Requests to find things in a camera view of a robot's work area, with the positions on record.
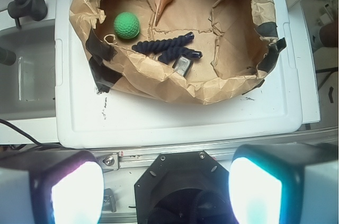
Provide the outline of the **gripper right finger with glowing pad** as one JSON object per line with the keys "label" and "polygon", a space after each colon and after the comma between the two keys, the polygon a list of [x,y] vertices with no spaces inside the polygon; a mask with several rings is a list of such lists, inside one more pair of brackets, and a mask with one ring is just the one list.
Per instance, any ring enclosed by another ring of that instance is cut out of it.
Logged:
{"label": "gripper right finger with glowing pad", "polygon": [[338,223],[338,146],[241,145],[228,185],[239,223]]}

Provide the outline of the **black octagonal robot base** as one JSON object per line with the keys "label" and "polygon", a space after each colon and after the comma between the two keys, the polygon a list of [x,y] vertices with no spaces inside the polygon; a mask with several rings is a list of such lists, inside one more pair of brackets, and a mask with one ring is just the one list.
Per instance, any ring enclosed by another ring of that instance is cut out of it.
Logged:
{"label": "black octagonal robot base", "polygon": [[229,172],[205,151],[160,154],[134,185],[138,223],[236,223]]}

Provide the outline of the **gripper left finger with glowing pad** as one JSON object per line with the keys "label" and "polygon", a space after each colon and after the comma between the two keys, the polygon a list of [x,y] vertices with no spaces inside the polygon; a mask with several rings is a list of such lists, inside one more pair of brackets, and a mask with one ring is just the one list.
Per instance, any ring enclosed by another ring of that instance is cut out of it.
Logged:
{"label": "gripper left finger with glowing pad", "polygon": [[103,198],[87,150],[1,153],[1,223],[98,223]]}

